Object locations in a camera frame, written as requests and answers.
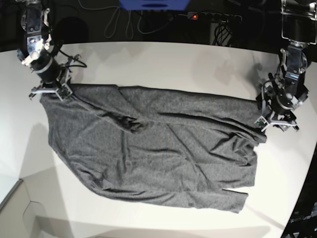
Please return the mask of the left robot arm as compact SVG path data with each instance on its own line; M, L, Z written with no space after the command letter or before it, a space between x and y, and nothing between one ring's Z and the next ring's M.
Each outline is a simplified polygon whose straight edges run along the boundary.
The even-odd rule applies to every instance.
M257 96L262 114L255 123L262 129L270 125L296 128L294 111L309 94L304 82L311 64L308 47L317 43L317 2L283 0L281 14L281 37L288 45L280 49L276 73L268 75Z

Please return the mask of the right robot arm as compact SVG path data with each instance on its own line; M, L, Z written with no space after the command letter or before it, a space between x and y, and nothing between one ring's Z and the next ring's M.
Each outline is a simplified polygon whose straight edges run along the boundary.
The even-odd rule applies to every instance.
M62 66L55 57L62 44L52 40L49 23L50 9L44 8L40 0L26 0L26 9L21 16L24 40L17 49L21 64L36 73L44 86L60 87Z

